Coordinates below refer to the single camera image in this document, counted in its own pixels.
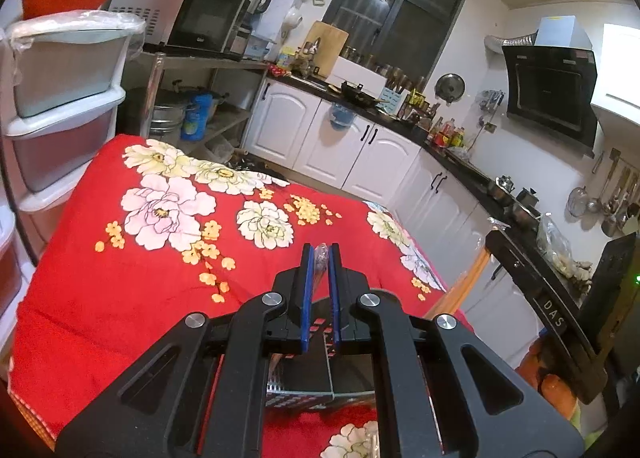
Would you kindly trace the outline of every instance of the floral tablecloth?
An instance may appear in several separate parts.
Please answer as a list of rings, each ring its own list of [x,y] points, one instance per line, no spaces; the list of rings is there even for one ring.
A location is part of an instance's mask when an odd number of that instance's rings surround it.
[[[179,319],[231,313],[270,290],[278,272],[298,266],[306,242],[340,243],[344,266],[363,272],[371,288],[394,292],[407,313],[423,315],[445,289],[379,205],[196,160],[155,140],[116,137],[73,192],[18,307],[12,398],[52,444]],[[324,279],[314,298],[327,290]],[[309,443],[310,454],[299,455],[318,456],[335,447],[332,434],[344,444],[375,419],[371,410],[357,413],[352,422],[345,414],[333,422],[305,415],[287,426],[288,438],[300,428],[304,434],[310,420],[328,424],[318,432],[324,444]],[[266,435],[286,431],[278,420]],[[276,456],[267,440],[264,455]]]

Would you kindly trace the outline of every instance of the silver screw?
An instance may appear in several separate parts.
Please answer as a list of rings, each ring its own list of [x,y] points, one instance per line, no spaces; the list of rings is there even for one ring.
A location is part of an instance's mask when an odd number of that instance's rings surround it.
[[[438,323],[438,326],[443,330],[453,330],[458,324],[458,321],[456,321],[456,318],[452,315],[444,313],[438,316],[436,323]]]
[[[262,302],[267,306],[276,306],[282,302],[282,296],[278,292],[267,292],[262,296]]]
[[[364,306],[378,306],[380,304],[380,298],[376,294],[362,294],[360,296],[360,303]]]
[[[204,324],[204,321],[206,321],[206,319],[201,313],[190,313],[187,319],[184,320],[184,323],[189,328],[200,328]]]

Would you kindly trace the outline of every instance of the microwave oven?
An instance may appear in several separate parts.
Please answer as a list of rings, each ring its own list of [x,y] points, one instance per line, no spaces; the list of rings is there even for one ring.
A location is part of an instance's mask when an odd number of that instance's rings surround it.
[[[245,1],[111,0],[110,10],[145,19],[146,44],[223,53],[234,41]]]

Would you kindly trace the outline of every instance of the wooden cutting board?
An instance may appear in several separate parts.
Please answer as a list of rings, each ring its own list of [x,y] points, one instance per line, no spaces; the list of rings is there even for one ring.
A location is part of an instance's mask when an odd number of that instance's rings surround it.
[[[313,42],[320,38],[320,48],[314,58],[314,64],[319,67],[318,76],[325,78],[334,68],[335,60],[340,55],[340,50],[347,41],[349,34],[330,24],[316,21],[308,34],[305,42]]]

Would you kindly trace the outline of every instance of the blue plastic container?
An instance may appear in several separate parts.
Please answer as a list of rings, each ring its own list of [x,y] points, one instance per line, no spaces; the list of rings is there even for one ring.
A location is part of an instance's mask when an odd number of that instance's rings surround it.
[[[180,138],[194,142],[204,138],[204,133],[207,129],[209,108],[213,104],[213,95],[209,93],[195,95],[191,98],[191,102],[193,102],[195,106],[192,110],[187,109],[184,115]]]

